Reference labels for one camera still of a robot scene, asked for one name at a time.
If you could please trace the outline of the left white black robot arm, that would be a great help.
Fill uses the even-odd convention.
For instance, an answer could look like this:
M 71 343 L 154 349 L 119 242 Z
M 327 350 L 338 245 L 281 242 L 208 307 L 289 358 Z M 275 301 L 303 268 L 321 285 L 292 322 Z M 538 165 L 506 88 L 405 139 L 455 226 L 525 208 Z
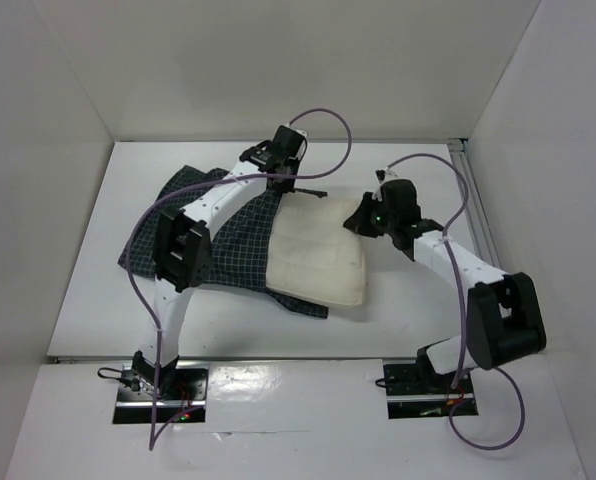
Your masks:
M 307 133 L 281 125 L 272 139 L 245 150 L 198 199 L 159 214 L 152 253 L 156 290 L 148 305 L 152 326 L 132 360 L 150 397 L 162 399 L 174 390 L 185 312 L 209 275 L 214 237 L 248 202 L 272 188 L 290 187 L 306 150 Z

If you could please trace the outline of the dark blue checkered pillowcase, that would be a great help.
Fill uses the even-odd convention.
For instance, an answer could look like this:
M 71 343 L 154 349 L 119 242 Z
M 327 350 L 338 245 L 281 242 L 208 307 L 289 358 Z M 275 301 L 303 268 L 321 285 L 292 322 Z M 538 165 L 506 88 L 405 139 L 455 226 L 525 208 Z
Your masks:
M 221 168 L 203 172 L 185 165 L 162 187 L 157 199 L 183 187 L 222 179 L 227 173 L 227 170 Z M 199 199 L 210 188 L 188 191 L 169 199 L 164 207 L 150 213 L 132 243 L 130 260 L 134 275 L 154 280 L 152 250 L 160 211 L 163 208 L 181 208 Z M 282 198 L 283 195 L 274 191 L 266 191 L 248 202 L 224 224 L 212 240 L 213 265 L 206 277 L 205 285 L 264 294 L 289 312 L 326 319 L 329 314 L 328 307 L 276 293 L 266 286 L 271 230 Z

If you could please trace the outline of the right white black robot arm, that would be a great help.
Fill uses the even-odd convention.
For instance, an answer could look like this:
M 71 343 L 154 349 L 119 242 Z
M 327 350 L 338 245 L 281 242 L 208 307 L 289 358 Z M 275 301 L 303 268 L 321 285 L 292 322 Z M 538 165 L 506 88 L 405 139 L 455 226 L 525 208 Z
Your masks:
M 365 193 L 343 226 L 367 238 L 389 237 L 409 260 L 458 293 L 460 334 L 417 352 L 411 379 L 422 390 L 445 389 L 469 370 L 492 370 L 546 348 L 533 280 L 486 263 L 424 218 L 411 181 L 389 180 Z

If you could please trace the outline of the cream white pillow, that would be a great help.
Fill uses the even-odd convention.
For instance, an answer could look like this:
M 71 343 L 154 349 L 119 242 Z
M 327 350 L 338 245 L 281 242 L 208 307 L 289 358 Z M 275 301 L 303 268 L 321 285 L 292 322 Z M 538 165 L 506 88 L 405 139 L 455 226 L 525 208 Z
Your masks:
M 353 199 L 283 196 L 268 244 L 267 288 L 324 307 L 361 306 L 365 255 L 360 237 L 343 227 L 358 206 Z

